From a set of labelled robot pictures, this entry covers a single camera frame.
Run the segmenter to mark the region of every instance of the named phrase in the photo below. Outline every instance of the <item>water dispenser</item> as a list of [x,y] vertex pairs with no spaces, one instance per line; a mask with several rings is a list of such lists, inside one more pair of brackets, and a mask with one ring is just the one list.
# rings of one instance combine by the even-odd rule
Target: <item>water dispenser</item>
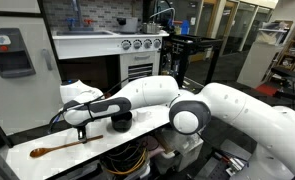
[[18,28],[0,28],[0,76],[15,78],[36,74]]

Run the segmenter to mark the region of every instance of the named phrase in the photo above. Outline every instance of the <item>black cup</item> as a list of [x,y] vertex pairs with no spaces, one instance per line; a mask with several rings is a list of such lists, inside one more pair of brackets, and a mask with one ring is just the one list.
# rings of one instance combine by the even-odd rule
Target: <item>black cup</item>
[[133,115],[131,112],[126,112],[120,115],[112,116],[111,122],[115,131],[127,132],[131,127],[132,117]]

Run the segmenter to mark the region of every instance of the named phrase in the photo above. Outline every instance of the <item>robotic arm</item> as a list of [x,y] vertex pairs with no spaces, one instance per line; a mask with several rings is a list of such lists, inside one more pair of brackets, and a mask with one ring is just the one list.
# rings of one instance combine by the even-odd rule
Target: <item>robotic arm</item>
[[86,104],[95,97],[88,99],[85,95],[64,105],[66,121],[78,129],[94,119],[167,103],[170,123],[182,134],[198,132],[215,116],[257,141],[249,167],[231,179],[291,179],[295,175],[295,111],[289,108],[271,107],[217,83],[205,86],[197,95],[181,94],[170,76],[135,80],[106,100]]

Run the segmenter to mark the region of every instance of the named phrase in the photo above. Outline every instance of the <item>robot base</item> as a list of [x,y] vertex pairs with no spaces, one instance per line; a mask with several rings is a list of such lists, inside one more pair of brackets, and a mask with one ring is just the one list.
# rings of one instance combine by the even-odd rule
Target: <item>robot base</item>
[[235,174],[230,180],[289,180],[294,175],[267,149],[257,144],[256,150],[249,159],[248,166]]

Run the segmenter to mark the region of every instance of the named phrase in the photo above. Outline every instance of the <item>wooden spoon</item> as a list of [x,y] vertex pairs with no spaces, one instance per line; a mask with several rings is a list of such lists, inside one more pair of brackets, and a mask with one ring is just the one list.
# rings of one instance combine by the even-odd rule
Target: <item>wooden spoon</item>
[[[96,139],[101,139],[103,137],[104,137],[103,135],[92,137],[92,138],[87,139],[87,142],[93,141],[93,140],[96,140]],[[57,146],[57,147],[54,147],[54,148],[37,148],[37,149],[32,150],[29,155],[32,158],[38,158],[38,157],[43,156],[44,154],[47,154],[47,153],[49,153],[51,151],[55,151],[57,149],[62,149],[62,148],[74,146],[74,145],[81,144],[81,143],[82,142],[77,141],[77,142],[65,144],[65,145],[62,145],[62,146]]]

